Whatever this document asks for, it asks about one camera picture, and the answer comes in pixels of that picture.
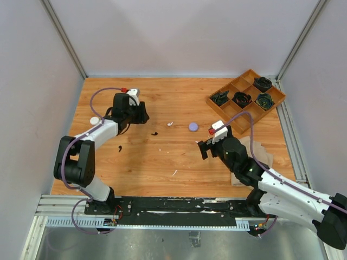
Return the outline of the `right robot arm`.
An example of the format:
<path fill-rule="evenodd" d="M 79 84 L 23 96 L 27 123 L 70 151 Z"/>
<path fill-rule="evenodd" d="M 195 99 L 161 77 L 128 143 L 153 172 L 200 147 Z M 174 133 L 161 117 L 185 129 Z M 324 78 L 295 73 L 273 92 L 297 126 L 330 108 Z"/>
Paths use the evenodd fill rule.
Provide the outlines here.
<path fill-rule="evenodd" d="M 314 231 L 325 244 L 338 250 L 346 248 L 346 196 L 304 187 L 250 157 L 230 127 L 199 141 L 198 147 L 203 159 L 210 151 L 242 184 L 252 187 L 245 204 L 249 215 L 264 213 L 288 219 Z"/>

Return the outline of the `purple earbud charging case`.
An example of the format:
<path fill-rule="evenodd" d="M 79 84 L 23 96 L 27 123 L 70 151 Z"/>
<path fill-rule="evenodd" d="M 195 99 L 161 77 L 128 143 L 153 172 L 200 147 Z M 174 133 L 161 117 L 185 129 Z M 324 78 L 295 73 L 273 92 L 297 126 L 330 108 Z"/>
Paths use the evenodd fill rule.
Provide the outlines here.
<path fill-rule="evenodd" d="M 189 123 L 189 125 L 188 125 L 188 130 L 189 130 L 189 131 L 191 131 L 191 132 L 197 132 L 198 129 L 199 129 L 199 126 L 198 126 L 197 123 L 195 123 L 195 122 Z"/>

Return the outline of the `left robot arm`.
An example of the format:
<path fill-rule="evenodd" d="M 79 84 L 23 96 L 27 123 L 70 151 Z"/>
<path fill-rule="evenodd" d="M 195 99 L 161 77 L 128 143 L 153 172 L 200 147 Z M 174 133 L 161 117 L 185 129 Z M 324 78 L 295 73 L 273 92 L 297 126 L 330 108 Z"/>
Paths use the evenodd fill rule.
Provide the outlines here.
<path fill-rule="evenodd" d="M 71 190 L 80 190 L 98 201 L 97 208 L 104 214 L 116 208 L 113 190 L 95 175 L 95 151 L 109 139 L 124 134 L 131 125 L 145 124 L 149 120 L 145 102 L 139 100 L 139 89 L 121 89 L 113 98 L 113 105 L 105 116 L 97 115 L 94 126 L 76 136 L 61 138 L 54 178 Z"/>

